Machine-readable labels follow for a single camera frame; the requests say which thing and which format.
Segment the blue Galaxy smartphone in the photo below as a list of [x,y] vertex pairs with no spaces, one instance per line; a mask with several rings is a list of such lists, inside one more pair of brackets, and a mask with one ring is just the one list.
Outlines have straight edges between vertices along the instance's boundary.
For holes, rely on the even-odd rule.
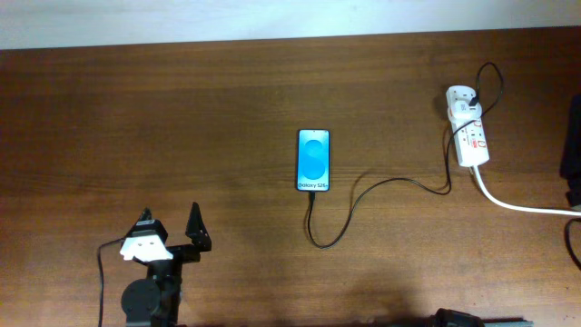
[[299,130],[297,189],[302,192],[327,192],[330,189],[328,130]]

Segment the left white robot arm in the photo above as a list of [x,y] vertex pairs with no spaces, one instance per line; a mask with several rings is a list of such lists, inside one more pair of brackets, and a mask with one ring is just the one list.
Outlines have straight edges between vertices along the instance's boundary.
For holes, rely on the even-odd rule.
[[143,210],[126,234],[120,255],[147,268],[146,276],[123,291],[121,306],[128,327],[176,326],[182,300],[182,267],[197,263],[212,249],[199,204],[193,203],[185,228],[191,241],[167,246],[168,233],[150,209]]

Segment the white power strip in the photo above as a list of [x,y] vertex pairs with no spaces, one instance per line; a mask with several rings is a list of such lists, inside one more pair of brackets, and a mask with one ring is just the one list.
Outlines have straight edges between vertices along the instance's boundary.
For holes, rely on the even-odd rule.
[[450,86],[446,91],[448,119],[454,134],[458,164],[479,166],[489,160],[487,140],[480,116],[481,104],[471,105],[476,91],[464,85]]

